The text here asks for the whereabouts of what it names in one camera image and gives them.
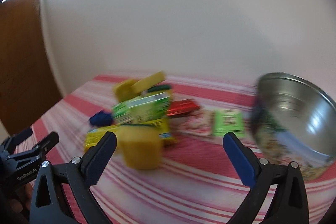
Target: table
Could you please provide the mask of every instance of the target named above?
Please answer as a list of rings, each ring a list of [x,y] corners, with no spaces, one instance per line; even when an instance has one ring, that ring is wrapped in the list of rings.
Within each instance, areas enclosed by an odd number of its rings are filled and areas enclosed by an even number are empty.
[[[88,118],[116,103],[111,88],[127,78],[149,74],[99,75],[66,96],[47,111],[33,128],[33,136],[17,152],[30,149],[51,131],[60,142],[47,155],[53,164],[83,155]],[[237,108],[248,119],[255,88],[212,79],[169,76],[176,99],[194,98],[206,108]],[[261,151],[249,138],[242,140],[258,157]],[[318,223],[336,196],[336,164],[320,178],[305,184],[310,223]],[[165,149],[160,168],[137,171],[127,168],[120,155],[113,155],[91,191],[113,223],[226,223],[249,188],[238,178],[221,145],[207,138],[180,136],[180,142]],[[85,223],[69,187],[65,188],[77,220]],[[273,185],[254,223],[260,222],[274,195]]]

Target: red and white tablecloth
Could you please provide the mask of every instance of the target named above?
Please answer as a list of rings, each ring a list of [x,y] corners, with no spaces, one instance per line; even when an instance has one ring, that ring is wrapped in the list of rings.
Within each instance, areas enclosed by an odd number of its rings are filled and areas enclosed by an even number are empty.
[[[83,155],[88,118],[100,110],[110,111],[116,103],[111,88],[127,78],[147,75],[114,73],[99,75],[66,96],[33,124],[33,136],[17,151],[30,149],[51,131],[60,142],[48,153],[53,164]],[[176,99],[194,98],[206,108],[236,108],[248,119],[255,89],[216,80],[169,76]],[[252,140],[243,144],[258,157],[262,154]],[[336,196],[336,165],[317,180],[306,183],[310,223],[318,223]],[[249,188],[238,178],[221,145],[205,138],[181,136],[180,143],[167,148],[160,168],[137,171],[127,168],[114,155],[92,193],[113,223],[182,224],[226,223],[239,207]],[[274,195],[271,187],[258,213],[260,222]],[[77,220],[85,223],[70,189],[66,188]]]

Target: red wrapper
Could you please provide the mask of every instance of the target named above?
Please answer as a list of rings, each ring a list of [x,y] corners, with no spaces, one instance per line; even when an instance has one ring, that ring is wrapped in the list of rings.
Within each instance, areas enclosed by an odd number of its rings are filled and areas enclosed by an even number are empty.
[[[200,106],[195,103],[192,99],[186,99],[182,101],[174,101],[170,104],[167,110],[167,116],[183,115],[188,114],[191,111],[199,109]]]

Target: pile of items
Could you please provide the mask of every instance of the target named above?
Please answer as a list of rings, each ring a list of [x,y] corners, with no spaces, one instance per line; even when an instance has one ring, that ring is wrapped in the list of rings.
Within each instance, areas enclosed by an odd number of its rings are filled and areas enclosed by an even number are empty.
[[[241,111],[206,110],[193,99],[175,101],[171,85],[158,85],[164,80],[160,71],[115,85],[113,92],[119,103],[112,107],[112,113],[99,112],[90,118],[98,128],[87,133],[84,151],[111,131],[117,136],[117,149],[127,166],[143,170],[158,167],[163,147],[178,143],[179,134],[215,138],[218,143],[227,132],[244,137]]]

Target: green packet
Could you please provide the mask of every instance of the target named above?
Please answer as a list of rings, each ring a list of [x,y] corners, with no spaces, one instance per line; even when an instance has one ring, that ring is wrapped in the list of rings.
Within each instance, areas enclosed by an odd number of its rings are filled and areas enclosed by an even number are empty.
[[[119,123],[141,123],[162,118],[169,107],[166,92],[144,98],[133,98],[112,108],[113,118]]]
[[[233,132],[238,138],[243,138],[245,130],[242,112],[237,109],[215,110],[212,131],[216,137]]]

